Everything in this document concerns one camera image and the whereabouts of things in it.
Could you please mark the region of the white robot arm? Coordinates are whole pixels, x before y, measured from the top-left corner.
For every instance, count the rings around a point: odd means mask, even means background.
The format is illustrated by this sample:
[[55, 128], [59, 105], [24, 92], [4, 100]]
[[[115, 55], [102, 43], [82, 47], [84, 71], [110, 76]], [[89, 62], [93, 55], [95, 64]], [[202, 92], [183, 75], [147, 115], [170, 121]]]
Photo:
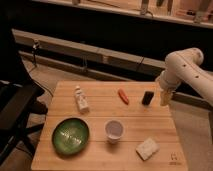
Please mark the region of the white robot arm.
[[185, 82], [213, 107], [213, 76], [200, 68], [203, 60], [199, 48], [174, 51], [166, 56], [165, 69], [156, 78], [162, 106], [169, 103], [172, 92]]

